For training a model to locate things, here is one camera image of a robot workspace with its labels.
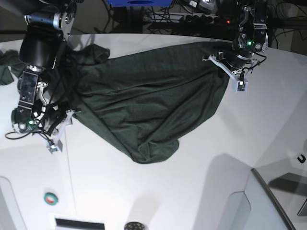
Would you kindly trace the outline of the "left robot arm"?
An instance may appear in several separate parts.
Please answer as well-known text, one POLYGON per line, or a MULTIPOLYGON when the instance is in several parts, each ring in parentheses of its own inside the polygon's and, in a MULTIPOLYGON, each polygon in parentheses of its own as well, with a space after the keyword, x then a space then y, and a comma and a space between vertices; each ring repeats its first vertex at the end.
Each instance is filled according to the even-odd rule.
POLYGON ((231 71, 242 69, 257 55, 266 59, 261 53, 268 46, 266 0, 235 1, 236 36, 232 43, 233 51, 224 55, 226 66, 231 71))

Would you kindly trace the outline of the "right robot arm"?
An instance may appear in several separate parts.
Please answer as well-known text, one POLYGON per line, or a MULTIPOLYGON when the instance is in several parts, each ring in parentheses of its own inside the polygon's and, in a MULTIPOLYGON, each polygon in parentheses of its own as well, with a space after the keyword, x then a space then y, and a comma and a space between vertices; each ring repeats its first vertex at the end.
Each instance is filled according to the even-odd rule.
POLYGON ((43 73, 59 62, 77 11, 75 0, 39 0, 30 6, 24 12, 27 30, 19 52, 26 68, 19 81, 18 106, 12 112, 13 129, 20 134, 34 131, 46 117, 44 92, 49 83, 43 73))

